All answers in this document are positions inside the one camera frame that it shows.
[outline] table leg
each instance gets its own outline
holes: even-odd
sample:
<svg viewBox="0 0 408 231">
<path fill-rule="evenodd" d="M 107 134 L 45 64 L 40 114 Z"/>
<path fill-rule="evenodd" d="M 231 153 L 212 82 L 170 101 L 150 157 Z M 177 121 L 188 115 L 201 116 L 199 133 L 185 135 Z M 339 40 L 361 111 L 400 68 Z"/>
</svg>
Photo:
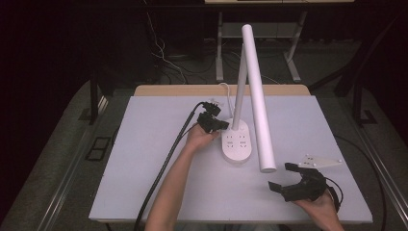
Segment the table leg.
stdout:
<svg viewBox="0 0 408 231">
<path fill-rule="evenodd" d="M 284 57 L 285 57 L 289 72 L 292 75 L 293 81 L 296 83 L 300 82 L 301 79 L 300 79 L 299 73 L 297 72 L 296 66 L 294 65 L 293 54 L 294 54 L 294 50 L 296 49 L 297 43 L 299 41 L 300 34 L 302 32 L 303 25 L 306 19 L 306 15 L 307 15 L 307 12 L 302 12 L 302 14 L 300 15 L 299 21 L 297 22 L 296 29 L 294 31 L 294 35 L 292 38 L 292 46 L 288 52 L 284 53 Z"/>
<path fill-rule="evenodd" d="M 222 70 L 222 13 L 218 14 L 218 34 L 217 34 L 217 56 L 216 56 L 216 74 L 217 82 L 221 83 L 224 81 L 223 70 Z"/>
</svg>

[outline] power outlet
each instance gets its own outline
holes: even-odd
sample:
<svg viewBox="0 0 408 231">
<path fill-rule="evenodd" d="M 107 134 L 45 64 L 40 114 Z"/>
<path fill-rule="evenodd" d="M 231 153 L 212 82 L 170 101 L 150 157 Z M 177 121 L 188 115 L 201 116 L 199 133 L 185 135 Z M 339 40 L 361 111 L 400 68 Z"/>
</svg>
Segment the power outlet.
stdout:
<svg viewBox="0 0 408 231">
<path fill-rule="evenodd" d="M 252 145 L 248 125 L 240 120 L 237 131 L 232 130 L 233 119 L 227 119 L 229 126 L 222 131 L 222 151 L 224 158 L 232 164 L 245 163 L 251 155 Z"/>
</svg>

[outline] forearm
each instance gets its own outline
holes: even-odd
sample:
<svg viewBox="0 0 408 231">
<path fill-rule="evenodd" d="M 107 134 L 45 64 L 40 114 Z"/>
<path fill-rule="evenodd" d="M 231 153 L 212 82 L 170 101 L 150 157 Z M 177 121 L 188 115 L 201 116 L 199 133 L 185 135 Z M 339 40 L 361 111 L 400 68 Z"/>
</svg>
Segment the forearm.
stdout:
<svg viewBox="0 0 408 231">
<path fill-rule="evenodd" d="M 160 187 L 145 230 L 172 230 L 183 201 L 194 149 L 185 146 Z"/>
<path fill-rule="evenodd" d="M 311 214 L 310 216 L 314 223 L 323 231 L 344 231 L 343 226 L 340 224 L 337 218 L 333 218 L 327 215 L 319 215 L 318 217 L 316 217 Z"/>
</svg>

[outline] human hand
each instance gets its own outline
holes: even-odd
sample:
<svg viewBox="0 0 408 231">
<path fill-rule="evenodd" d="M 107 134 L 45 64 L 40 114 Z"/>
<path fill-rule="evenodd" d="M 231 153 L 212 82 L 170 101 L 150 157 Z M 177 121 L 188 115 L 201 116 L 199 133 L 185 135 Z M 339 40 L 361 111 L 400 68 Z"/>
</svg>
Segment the human hand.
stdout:
<svg viewBox="0 0 408 231">
<path fill-rule="evenodd" d="M 202 127 L 196 123 L 192 126 L 187 136 L 185 147 L 197 151 L 208 145 L 212 140 L 219 136 L 219 132 L 206 133 Z"/>
<path fill-rule="evenodd" d="M 336 208 L 329 190 L 315 201 L 297 200 L 294 204 L 300 206 L 313 220 L 315 225 L 324 231 L 344 231 L 337 216 Z"/>
</svg>

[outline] power cord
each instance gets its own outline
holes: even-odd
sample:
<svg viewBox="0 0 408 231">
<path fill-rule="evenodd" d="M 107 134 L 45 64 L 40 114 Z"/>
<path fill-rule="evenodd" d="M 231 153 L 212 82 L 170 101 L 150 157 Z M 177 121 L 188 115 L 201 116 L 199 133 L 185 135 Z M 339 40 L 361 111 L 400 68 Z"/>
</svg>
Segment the power cord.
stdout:
<svg viewBox="0 0 408 231">
<path fill-rule="evenodd" d="M 229 109 L 230 109 L 230 116 L 232 117 L 233 114 L 234 114 L 235 107 L 233 108 L 232 103 L 231 103 L 231 95 L 230 95 L 230 94 L 231 94 L 231 90 L 230 90 L 230 87 L 229 87 L 229 85 L 226 84 L 226 83 L 219 83 L 219 85 L 223 85 L 223 86 L 226 86 L 226 87 L 228 88 L 228 93 L 227 93 L 228 105 L 229 105 Z"/>
<path fill-rule="evenodd" d="M 342 195 L 342 199 L 339 200 L 339 197 L 337 196 L 336 191 L 333 189 L 333 187 L 327 185 L 327 183 L 326 183 L 327 189 L 330 191 L 330 194 L 331 194 L 332 199 L 334 201 L 334 206 L 336 208 L 336 212 L 339 213 L 340 207 L 342 206 L 343 199 L 344 199 L 343 190 L 342 190 L 342 188 L 340 188 L 340 186 L 334 180 L 332 180 L 330 178 L 327 178 L 327 177 L 324 177 L 324 179 L 326 179 L 326 180 L 332 182 L 333 184 L 335 184 L 336 187 L 339 189 L 340 194 Z"/>
<path fill-rule="evenodd" d="M 233 54 L 234 56 L 236 56 L 238 59 L 241 58 L 241 56 L 240 56 L 239 54 L 235 53 L 235 52 L 230 52 L 230 53 Z M 228 62 L 228 60 L 231 61 L 231 62 L 233 62 L 233 63 L 235 63 L 235 64 L 239 64 L 238 62 L 235 62 L 235 61 L 231 60 L 228 56 L 225 56 L 225 55 L 222 55 L 222 58 L 224 58 L 224 59 L 222 59 L 223 62 L 224 62 L 225 64 L 227 64 L 231 69 L 233 69 L 233 70 L 239 72 L 239 70 L 238 70 L 237 68 L 233 67 L 233 66 Z M 265 79 L 269 79 L 269 80 L 272 81 L 273 83 L 275 83 L 275 84 L 277 84 L 277 85 L 280 85 L 279 82 L 277 82 L 276 80 L 274 80 L 274 79 L 272 79 L 272 78 L 270 78 L 270 77 L 268 77 L 268 76 L 266 76 L 266 75 L 261 74 L 261 77 L 262 77 L 262 78 L 265 78 Z"/>
<path fill-rule="evenodd" d="M 153 192 L 155 191 L 157 185 L 159 184 L 159 181 L 160 181 L 160 179 L 162 178 L 163 173 L 165 172 L 165 169 L 166 169 L 166 167 L 167 167 L 167 165 L 168 165 L 168 162 L 169 162 L 170 159 L 171 159 L 171 156 L 172 156 L 173 153 L 174 153 L 174 150 L 176 149 L 176 147 L 177 147 L 178 143 L 180 142 L 180 140 L 181 140 L 181 139 L 183 138 L 183 136 L 185 135 L 186 128 L 187 128 L 187 126 L 190 124 L 191 119 L 192 119 L 192 117 L 193 117 L 194 114 L 195 114 L 195 110 L 196 110 L 196 109 L 198 108 L 198 106 L 200 106 L 200 105 L 203 105 L 203 102 L 200 102 L 200 103 L 198 103 L 197 105 L 195 105 L 194 109 L 191 111 L 189 117 L 187 118 L 186 122 L 184 123 L 182 129 L 180 130 L 180 132 L 179 132 L 179 134 L 178 134 L 176 140 L 174 141 L 174 144 L 171 146 L 171 149 L 170 149 L 170 151 L 169 151 L 168 154 L 167 154 L 166 160 L 165 160 L 165 162 L 163 163 L 162 168 L 161 168 L 160 171 L 159 171 L 159 174 L 157 175 L 155 181 L 153 182 L 152 187 L 151 187 L 150 190 L 149 190 L 149 193 L 147 194 L 146 198 L 145 198 L 144 201 L 143 201 L 143 204 L 141 205 L 141 208 L 140 208 L 140 210 L 139 210 L 139 214 L 138 214 L 138 217 L 137 217 L 137 219 L 136 219 L 135 226 L 134 226 L 134 230 L 135 230 L 135 231 L 138 231 L 138 230 L 139 230 L 139 225 L 140 225 L 141 217 L 143 216 L 143 212 L 144 212 L 144 210 L 145 210 L 145 208 L 146 208 L 146 206 L 147 206 L 147 203 L 149 202 L 150 197 L 152 196 Z"/>
<path fill-rule="evenodd" d="M 361 148 L 360 148 L 357 144 L 355 144 L 354 142 L 349 141 L 348 139 L 343 138 L 343 137 L 340 137 L 340 136 L 337 136 L 337 135 L 334 135 L 334 137 L 337 138 L 337 139 L 339 139 L 339 140 L 341 140 L 341 141 L 345 141 L 345 142 L 347 142 L 348 144 L 350 144 L 350 145 L 352 145 L 353 147 L 355 147 L 357 150 L 359 150 L 359 151 L 363 154 L 363 156 L 364 156 L 364 157 L 366 158 L 366 160 L 369 162 L 370 167 L 371 167 L 372 171 L 374 172 L 375 178 L 376 178 L 376 180 L 377 180 L 377 182 L 378 182 L 378 187 L 380 188 L 380 192 L 381 192 L 381 200 L 382 200 L 382 206 L 383 206 L 383 208 L 382 208 L 382 209 L 383 209 L 383 218 L 382 218 L 382 222 L 381 222 L 381 231 L 384 231 L 384 230 L 385 230 L 385 226 L 386 226 L 386 224 L 387 224 L 387 201 L 386 201 L 386 198 L 385 198 L 384 188 L 383 188 L 383 185 L 382 185 L 382 183 L 381 183 L 380 176 L 379 176 L 377 170 L 375 169 L 374 163 L 373 163 L 372 160 L 369 158 L 369 156 L 366 154 L 366 152 L 365 152 L 363 149 L 361 149 Z"/>
<path fill-rule="evenodd" d="M 180 72 L 178 69 L 176 69 L 176 68 L 174 68 L 174 67 L 172 67 L 170 65 L 166 65 L 166 64 L 163 65 L 163 68 L 167 68 L 167 69 L 170 69 L 170 70 L 175 70 L 176 72 Z M 180 82 L 182 82 L 183 85 L 188 83 L 187 78 L 186 78 L 186 74 L 183 74 L 183 76 L 182 76 L 183 78 L 180 78 L 178 75 L 176 75 L 176 73 L 172 73 L 172 72 L 169 72 L 169 73 L 171 75 L 173 75 L 175 78 L 177 78 Z"/>
</svg>

